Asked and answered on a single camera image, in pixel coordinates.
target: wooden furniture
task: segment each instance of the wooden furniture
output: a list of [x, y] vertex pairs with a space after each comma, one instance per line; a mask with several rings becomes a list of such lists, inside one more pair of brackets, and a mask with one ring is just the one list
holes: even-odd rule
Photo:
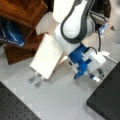
[[46, 13], [47, 5], [43, 0], [0, 0], [0, 2], [0, 16], [16, 22], [25, 40], [23, 47], [13, 45], [5, 47], [8, 63], [13, 64], [32, 57], [43, 36], [37, 36], [35, 27]]

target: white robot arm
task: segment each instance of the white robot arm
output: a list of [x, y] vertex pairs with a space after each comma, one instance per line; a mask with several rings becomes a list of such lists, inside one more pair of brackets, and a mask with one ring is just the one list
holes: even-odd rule
[[75, 71], [75, 79], [82, 75], [100, 81], [93, 72], [100, 72], [106, 59], [93, 48], [82, 44], [82, 41], [95, 30], [95, 24], [88, 13], [94, 0], [75, 0], [70, 12], [54, 32], [55, 39], [68, 54], [70, 65]]

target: blue plastic part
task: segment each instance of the blue plastic part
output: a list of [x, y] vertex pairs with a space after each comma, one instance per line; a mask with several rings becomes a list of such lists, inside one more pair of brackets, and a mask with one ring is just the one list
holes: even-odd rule
[[77, 47], [72, 53], [69, 54], [69, 58], [74, 64], [78, 64], [79, 67], [77, 68], [78, 73], [75, 75], [74, 79], [78, 79], [84, 73], [87, 71], [88, 64], [92, 61], [91, 59], [88, 59], [84, 61], [83, 53], [87, 50], [87, 47], [83, 44], [81, 44], [79, 47]]
[[75, 64], [77, 61], [83, 58], [82, 53], [87, 49], [83, 44], [77, 47], [71, 54], [69, 54], [69, 58]]

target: white table surface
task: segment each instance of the white table surface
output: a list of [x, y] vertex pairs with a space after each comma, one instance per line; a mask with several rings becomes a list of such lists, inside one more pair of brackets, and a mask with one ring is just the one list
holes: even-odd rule
[[[97, 35], [88, 40], [87, 45], [97, 46]], [[120, 46], [102, 40], [102, 49], [120, 60]], [[0, 47], [0, 81], [5, 84], [42, 120], [104, 120], [86, 106], [86, 101], [98, 84], [83, 76], [73, 80], [74, 72], [68, 62], [62, 65], [40, 88], [35, 88], [28, 79], [33, 72], [29, 67], [32, 58], [9, 66], [3, 47]], [[107, 75], [115, 64], [107, 61], [103, 67]]]

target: black cable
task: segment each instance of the black cable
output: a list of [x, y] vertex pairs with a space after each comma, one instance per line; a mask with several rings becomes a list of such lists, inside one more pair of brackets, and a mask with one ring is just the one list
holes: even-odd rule
[[96, 29], [97, 32], [98, 32], [98, 37], [99, 37], [98, 52], [100, 52], [100, 50], [101, 50], [101, 37], [100, 37], [100, 31], [99, 31], [99, 28], [98, 28], [98, 26], [97, 26], [97, 23], [96, 23], [94, 17], [92, 16], [92, 13], [91, 13], [91, 12], [90, 12], [90, 16], [91, 16], [91, 18], [93, 19], [93, 21], [94, 21], [94, 23], [95, 23], [95, 27], [96, 27], [95, 29]]
[[87, 47], [87, 49], [84, 51], [84, 53], [86, 53], [90, 48], [92, 48], [94, 51], [95, 51], [95, 53], [97, 54], [97, 50], [94, 48], [94, 47]]

